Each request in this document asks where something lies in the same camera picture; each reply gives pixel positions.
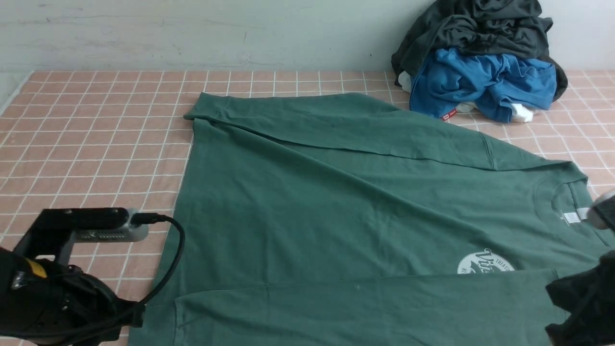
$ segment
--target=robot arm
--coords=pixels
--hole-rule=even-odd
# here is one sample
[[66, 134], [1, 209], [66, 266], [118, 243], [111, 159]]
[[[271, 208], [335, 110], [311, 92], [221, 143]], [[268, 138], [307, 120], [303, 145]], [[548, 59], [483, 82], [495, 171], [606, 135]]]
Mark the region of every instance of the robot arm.
[[[147, 224], [163, 221], [180, 233], [178, 252], [139, 302], [118, 298], [96, 277], [68, 265], [75, 243], [139, 241]], [[145, 304], [169, 280], [184, 241], [181, 225], [166, 215], [124, 208], [43, 210], [12, 252], [0, 247], [0, 334], [53, 346], [117, 340], [123, 326], [141, 327]]]

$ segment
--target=black cable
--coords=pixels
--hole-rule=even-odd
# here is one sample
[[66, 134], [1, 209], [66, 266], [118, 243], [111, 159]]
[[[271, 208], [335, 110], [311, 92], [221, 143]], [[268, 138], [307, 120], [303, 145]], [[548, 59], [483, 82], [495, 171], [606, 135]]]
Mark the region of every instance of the black cable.
[[135, 224], [139, 224], [139, 223], [140, 224], [146, 224], [146, 223], [152, 224], [152, 223], [165, 222], [165, 221], [175, 226], [175, 228], [177, 229], [177, 232], [180, 234], [180, 241], [179, 241], [179, 244], [177, 245], [177, 252], [175, 253], [175, 257], [173, 258], [173, 261], [171, 262], [171, 266], [167, 270], [167, 273], [162, 277], [160, 282], [143, 299], [141, 299], [135, 305], [124, 310], [117, 316], [114, 316], [114, 317], [108, 318], [107, 320], [99, 321], [96, 323], [91, 323], [91, 324], [88, 324], [88, 325], [85, 325], [79, 328], [72, 328], [72, 329], [67, 329], [65, 331], [53, 332], [53, 333], [47, 333], [47, 334], [31, 333], [31, 332], [15, 333], [15, 332], [5, 332], [5, 331], [0, 331], [0, 334], [5, 335], [5, 336], [10, 336], [10, 337], [16, 337], [19, 339], [34, 339], [34, 338], [43, 339], [47, 337], [61, 337], [61, 336], [69, 337], [69, 336], [75, 336], [77, 334], [94, 332], [94, 334], [89, 334], [87, 337], [84, 338], [84, 339], [89, 339], [92, 336], [97, 336], [111, 329], [117, 328], [118, 326], [111, 327], [110, 324], [117, 323], [124, 317], [129, 316], [130, 314], [134, 313], [137, 310], [137, 308], [145, 306], [167, 284], [167, 282], [173, 275], [173, 272], [177, 268], [177, 265], [179, 264], [181, 254], [184, 251], [184, 243], [186, 241], [186, 232], [184, 231], [184, 228], [180, 225], [179, 222], [177, 222], [177, 220], [175, 220], [174, 218], [170, 216], [160, 215], [156, 213], [137, 213], [131, 219], [131, 222]]

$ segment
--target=tile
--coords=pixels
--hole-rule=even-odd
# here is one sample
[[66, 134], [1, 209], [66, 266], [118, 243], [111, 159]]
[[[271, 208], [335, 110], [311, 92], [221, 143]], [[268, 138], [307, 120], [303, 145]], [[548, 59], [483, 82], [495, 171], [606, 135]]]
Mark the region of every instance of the tile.
[[26, 196], [20, 212], [41, 212], [43, 209], [51, 208], [55, 196]]
[[29, 81], [31, 82], [44, 82], [49, 77], [50, 73], [46, 71], [35, 71], [30, 75]]
[[3, 118], [20, 118], [23, 112], [26, 110], [26, 106], [9, 105], [4, 113]]
[[163, 82], [181, 82], [184, 80], [184, 75], [186, 73], [183, 71], [165, 71], [162, 74]]
[[563, 140], [570, 151], [594, 151], [592, 143], [587, 138], [564, 137]]
[[131, 104], [149, 104], [152, 103], [152, 101], [154, 100], [154, 96], [155, 94], [153, 93], [147, 93], [147, 94], [132, 94], [132, 96], [130, 96], [130, 103]]
[[152, 282], [149, 280], [122, 280], [119, 284], [117, 295], [127, 300], [141, 300], [147, 296], [151, 286]]
[[125, 261], [126, 256], [94, 257], [89, 273], [99, 279], [119, 278]]
[[50, 113], [53, 108], [57, 108], [57, 106], [32, 105], [26, 108], [23, 112], [23, 116], [26, 118], [45, 118], [47, 115], [55, 116], [54, 113]]
[[67, 177], [60, 189], [60, 193], [88, 193], [92, 180], [93, 177]]
[[128, 165], [128, 175], [153, 175], [156, 170], [158, 160], [156, 159], [144, 159], [138, 161], [131, 161]]
[[126, 255], [128, 254], [129, 247], [130, 243], [100, 243], [100, 245], [98, 246], [98, 250], [96, 250], [96, 254]]
[[53, 105], [59, 99], [59, 95], [52, 94], [36, 94], [32, 98], [33, 105]]
[[41, 169], [41, 177], [63, 177], [66, 176], [71, 165], [65, 161], [42, 161], [45, 163]]
[[299, 82], [297, 88], [299, 92], [318, 92], [320, 84], [318, 82]]
[[62, 92], [65, 94], [84, 94], [89, 86], [86, 83], [68, 83]]
[[585, 101], [592, 99], [602, 99], [602, 95], [597, 89], [576, 89], [574, 91], [575, 93], [577, 93], [578, 96], [580, 96], [580, 98], [584, 99]]
[[182, 175], [160, 175], [154, 177], [151, 184], [151, 191], [171, 191], [180, 190]]
[[139, 76], [139, 82], [159, 82], [162, 79], [161, 71], [143, 71]]
[[157, 175], [184, 174], [186, 159], [161, 159], [156, 169]]
[[139, 75], [138, 71], [120, 71], [117, 73], [116, 82], [136, 82]]
[[91, 193], [117, 193], [122, 177], [96, 177]]
[[180, 82], [162, 82], [158, 87], [158, 92], [180, 92]]
[[68, 82], [73, 75], [72, 72], [67, 71], [53, 71], [47, 78], [46, 82]]
[[157, 265], [153, 262], [157, 256], [130, 255], [124, 276], [127, 278], [153, 278], [156, 275]]
[[575, 89], [593, 87], [592, 82], [586, 77], [568, 76], [568, 85]]
[[29, 145], [36, 132], [11, 132], [5, 139], [4, 145]]
[[274, 83], [274, 92], [296, 92], [297, 91], [297, 83], [296, 82], [275, 82]]
[[12, 105], [29, 105], [32, 99], [34, 98], [34, 94], [18, 94], [13, 98]]
[[107, 97], [106, 94], [85, 94], [79, 104], [81, 105], [102, 105]]
[[79, 145], [67, 145], [64, 147], [55, 147], [49, 155], [49, 159], [52, 160], [73, 160], [77, 157], [79, 152]]
[[125, 177], [120, 191], [125, 193], [148, 192], [151, 182], [152, 177], [150, 175], [142, 175], [139, 177]]
[[539, 153], [540, 150], [541, 150], [538, 147], [538, 144], [536, 143], [536, 140], [534, 138], [529, 138], [529, 139], [511, 139], [510, 140], [510, 144], [515, 145], [516, 147], [519, 147], [519, 148], [524, 149], [526, 151], [529, 151], [530, 153]]
[[122, 191], [121, 188], [119, 192], [120, 193], [117, 195], [116, 201], [114, 203], [115, 206], [119, 207], [134, 207], [137, 209], [141, 209], [141, 206], [143, 205], [143, 203], [145, 202], [145, 198], [147, 197], [146, 193], [122, 193], [124, 191]]
[[17, 161], [22, 157], [25, 150], [25, 147], [0, 147], [0, 158], [7, 161]]
[[101, 111], [101, 106], [99, 105], [79, 105], [74, 109], [74, 117], [78, 118], [93, 118], [98, 116]]
[[299, 71], [297, 72], [298, 81], [318, 81], [318, 71]]
[[342, 79], [341, 72], [339, 71], [321, 71], [321, 81], [340, 81]]
[[145, 118], [136, 116], [123, 116], [117, 125], [118, 130], [140, 130], [145, 123]]
[[15, 157], [17, 153], [14, 150], [7, 150], [7, 149], [14, 149], [14, 148], [0, 147], [0, 158], [18, 160], [23, 153], [23, 158], [22, 158], [23, 160], [45, 160], [51, 154], [54, 148], [53, 146], [29, 147], [28, 149], [25, 150], [25, 152], [23, 151], [24, 149], [23, 147], [17, 148], [20, 150], [18, 152], [19, 156], [17, 157]]
[[8, 178], [4, 186], [0, 188], [2, 195], [25, 195], [30, 191], [34, 184], [35, 178], [32, 177], [14, 177]]
[[103, 161], [98, 168], [98, 176], [124, 175], [128, 168], [129, 160]]
[[93, 123], [94, 118], [71, 118], [66, 125], [66, 131], [87, 131]]
[[42, 168], [43, 161], [22, 161], [15, 165], [11, 177], [36, 177]]
[[84, 144], [87, 145], [107, 145], [113, 138], [113, 131], [90, 131], [85, 137]]
[[165, 144], [162, 149], [161, 158], [162, 159], [186, 159], [188, 157], [188, 153], [190, 152], [190, 144]]
[[173, 111], [175, 110], [175, 105], [152, 105], [149, 109], [148, 116], [165, 116], [169, 117], [173, 115]]
[[192, 143], [192, 130], [169, 130], [165, 143]]
[[205, 90], [205, 82], [184, 82], [181, 87], [182, 92], [203, 92]]
[[209, 71], [207, 82], [228, 82], [231, 73], [228, 71]]
[[143, 130], [139, 136], [139, 144], [158, 144], [164, 143], [167, 131], [164, 130]]
[[252, 82], [252, 92], [273, 92], [273, 82]]
[[94, 71], [75, 71], [71, 76], [71, 82], [90, 82], [94, 77]]
[[138, 82], [134, 92], [156, 92], [159, 82]]
[[185, 81], [205, 82], [207, 80], [206, 71], [188, 71], [186, 72]]
[[0, 177], [8, 178], [17, 162], [0, 162]]
[[92, 79], [93, 82], [113, 82], [117, 76], [116, 71], [97, 71]]
[[164, 130], [169, 128], [171, 118], [148, 118], [143, 129], [145, 130]]
[[0, 199], [0, 211], [5, 213], [17, 212], [18, 209], [20, 209], [19, 206], [22, 204], [24, 198], [25, 196], [2, 196]]
[[125, 105], [130, 99], [130, 94], [108, 94], [104, 101], [105, 105]]
[[98, 171], [99, 166], [99, 161], [75, 161], [69, 172], [69, 175], [73, 177], [93, 177], [94, 175], [96, 175], [96, 171]]
[[264, 81], [264, 82], [268, 82], [268, 81], [273, 81], [274, 76], [273, 76], [273, 72], [270, 71], [254, 71], [253, 76], [253, 81]]
[[366, 92], [365, 81], [348, 81], [344, 80], [342, 86], [345, 92]]
[[85, 200], [85, 195], [58, 195], [55, 199], [54, 208], [77, 208]]
[[146, 116], [151, 105], [127, 105], [124, 116]]
[[609, 134], [602, 125], [579, 125], [580, 130], [586, 137], [608, 137]]
[[32, 139], [32, 145], [55, 145], [60, 138], [60, 131], [38, 132]]
[[179, 96], [180, 95], [178, 93], [175, 93], [175, 94], [156, 94], [156, 96], [154, 97], [153, 103], [163, 104], [163, 105], [176, 104]]
[[30, 193], [37, 195], [56, 194], [60, 189], [60, 185], [64, 178], [38, 178], [32, 186]]
[[228, 88], [228, 82], [207, 82], [205, 92], [226, 92]]
[[133, 159], [157, 159], [160, 156], [162, 144], [137, 145]]
[[132, 244], [131, 254], [160, 254], [164, 248], [164, 241], [167, 239], [166, 233], [150, 233], [142, 241]]
[[107, 149], [105, 154], [105, 159], [130, 159], [132, 157], [132, 152], [135, 149], [134, 144], [128, 145], [111, 145]]
[[115, 131], [117, 124], [119, 124], [119, 118], [96, 118], [92, 124], [93, 131]]
[[48, 118], [43, 121], [39, 131], [63, 131], [68, 124], [66, 118]]
[[250, 82], [231, 82], [229, 84], [229, 92], [250, 92], [252, 87]]
[[81, 148], [77, 159], [102, 159], [106, 150], [107, 147], [104, 145], [86, 145]]
[[168, 210], [175, 205], [177, 193], [152, 192], [145, 200], [145, 210]]
[[595, 87], [615, 87], [615, 82], [607, 76], [590, 77], [592, 84]]
[[104, 195], [88, 195], [85, 197], [85, 201], [83, 202], [84, 208], [103, 208], [109, 207], [113, 204], [113, 200], [115, 199], [114, 193], [107, 193]]
[[598, 153], [571, 153], [574, 163], [581, 169], [585, 168], [603, 168], [605, 166], [602, 163], [600, 155]]

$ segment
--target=table surface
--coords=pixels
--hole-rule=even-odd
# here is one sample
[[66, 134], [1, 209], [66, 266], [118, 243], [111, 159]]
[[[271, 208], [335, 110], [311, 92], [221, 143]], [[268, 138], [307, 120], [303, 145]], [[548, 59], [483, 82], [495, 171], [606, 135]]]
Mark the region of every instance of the table surface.
[[[480, 113], [449, 122], [550, 159], [574, 161], [595, 198], [615, 188], [615, 71], [567, 71], [570, 87], [529, 124]], [[35, 72], [0, 116], [0, 246], [11, 248], [41, 209], [135, 207], [172, 214], [192, 142], [182, 116], [200, 92], [297, 97], [360, 92], [408, 109], [388, 71]], [[71, 263], [118, 295], [150, 289], [168, 225], [139, 243], [77, 244]], [[125, 345], [127, 330], [117, 342]], [[2, 338], [0, 346], [29, 345]]]

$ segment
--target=black garment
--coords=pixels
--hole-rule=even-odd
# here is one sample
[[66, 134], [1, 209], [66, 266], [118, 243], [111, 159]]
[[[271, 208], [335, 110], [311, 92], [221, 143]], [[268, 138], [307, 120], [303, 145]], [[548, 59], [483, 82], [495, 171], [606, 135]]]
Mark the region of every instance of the black garment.
[[412, 25], [391, 57], [395, 74], [416, 76], [431, 50], [457, 47], [462, 54], [514, 54], [555, 65], [559, 99], [568, 87], [562, 68], [549, 57], [551, 18], [539, 18], [538, 0], [436, 0]]

